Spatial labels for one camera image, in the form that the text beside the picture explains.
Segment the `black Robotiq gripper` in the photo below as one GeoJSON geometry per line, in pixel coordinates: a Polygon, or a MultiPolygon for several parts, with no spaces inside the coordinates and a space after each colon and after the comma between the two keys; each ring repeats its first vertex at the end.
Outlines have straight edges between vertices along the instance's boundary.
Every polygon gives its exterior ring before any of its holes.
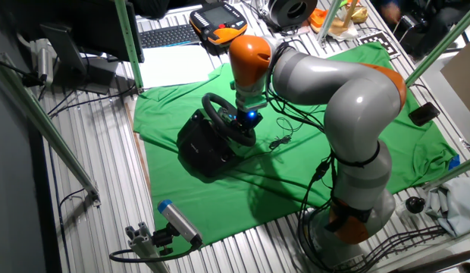
{"type": "Polygon", "coordinates": [[[238,109],[236,117],[233,116],[230,119],[230,127],[241,130],[245,137],[254,137],[255,130],[253,128],[255,128],[262,119],[263,117],[258,111],[243,111],[238,109]]]}

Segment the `person's hand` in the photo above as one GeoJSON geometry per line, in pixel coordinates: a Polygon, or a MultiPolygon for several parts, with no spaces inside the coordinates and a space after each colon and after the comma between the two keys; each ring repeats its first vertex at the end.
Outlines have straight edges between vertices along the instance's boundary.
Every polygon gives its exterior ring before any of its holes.
{"type": "Polygon", "coordinates": [[[398,4],[388,2],[381,6],[381,13],[386,22],[396,24],[401,18],[401,11],[398,4]]]}

